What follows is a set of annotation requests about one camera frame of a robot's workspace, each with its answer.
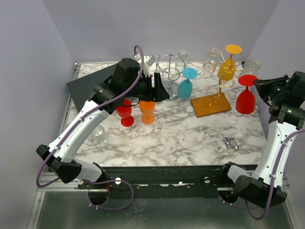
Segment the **yellow wine glass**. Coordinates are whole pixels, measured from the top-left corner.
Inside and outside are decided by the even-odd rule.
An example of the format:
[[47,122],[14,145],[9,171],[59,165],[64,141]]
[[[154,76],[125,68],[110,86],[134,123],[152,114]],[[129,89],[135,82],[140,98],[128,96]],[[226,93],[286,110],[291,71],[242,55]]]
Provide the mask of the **yellow wine glass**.
[[234,73],[236,72],[233,55],[241,54],[242,48],[236,44],[229,44],[226,46],[225,50],[230,54],[230,57],[221,64],[217,76],[223,81],[230,81],[233,79]]

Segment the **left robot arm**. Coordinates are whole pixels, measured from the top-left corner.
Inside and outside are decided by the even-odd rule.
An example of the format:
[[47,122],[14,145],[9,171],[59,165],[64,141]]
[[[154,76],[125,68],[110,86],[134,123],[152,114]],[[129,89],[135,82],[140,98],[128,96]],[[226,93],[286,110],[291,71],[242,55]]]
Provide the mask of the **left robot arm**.
[[130,58],[123,58],[114,67],[113,74],[103,76],[103,82],[89,93],[82,109],[64,132],[47,146],[40,145],[36,150],[44,164],[65,184],[77,178],[88,180],[94,188],[105,185],[106,177],[99,165],[82,162],[75,156],[92,131],[127,98],[146,102],[169,99],[160,73],[146,76],[143,64]]

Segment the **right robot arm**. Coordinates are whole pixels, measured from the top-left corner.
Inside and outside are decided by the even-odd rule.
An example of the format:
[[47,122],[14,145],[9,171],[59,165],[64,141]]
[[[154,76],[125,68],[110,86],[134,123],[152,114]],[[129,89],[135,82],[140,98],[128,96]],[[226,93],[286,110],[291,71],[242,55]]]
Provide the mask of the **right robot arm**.
[[296,138],[305,122],[305,111],[300,106],[305,100],[305,74],[295,71],[291,77],[254,80],[254,86],[269,107],[269,132],[264,152],[250,175],[242,166],[229,162],[219,175],[225,187],[234,184],[231,197],[242,198],[261,208],[285,202],[282,191],[285,164]]

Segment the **orange wine glass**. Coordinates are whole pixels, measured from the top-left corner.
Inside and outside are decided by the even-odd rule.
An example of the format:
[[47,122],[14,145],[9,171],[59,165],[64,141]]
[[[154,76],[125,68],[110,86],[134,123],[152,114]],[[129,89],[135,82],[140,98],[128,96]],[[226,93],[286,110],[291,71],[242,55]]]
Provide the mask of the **orange wine glass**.
[[139,108],[142,113],[142,122],[146,125],[152,124],[154,122],[155,102],[140,101]]

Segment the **red wine glass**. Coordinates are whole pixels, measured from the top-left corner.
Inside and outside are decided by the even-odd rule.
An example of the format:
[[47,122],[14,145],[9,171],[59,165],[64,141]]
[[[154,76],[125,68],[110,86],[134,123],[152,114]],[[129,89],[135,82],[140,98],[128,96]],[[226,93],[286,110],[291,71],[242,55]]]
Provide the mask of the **red wine glass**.
[[116,108],[116,112],[121,118],[121,124],[124,127],[130,127],[134,123],[131,105],[131,102],[128,99],[125,99],[123,105]]
[[254,85],[256,79],[257,77],[251,74],[242,75],[238,79],[239,84],[245,86],[245,90],[238,95],[236,100],[236,110],[241,114],[248,115],[255,110],[255,96],[249,87]]

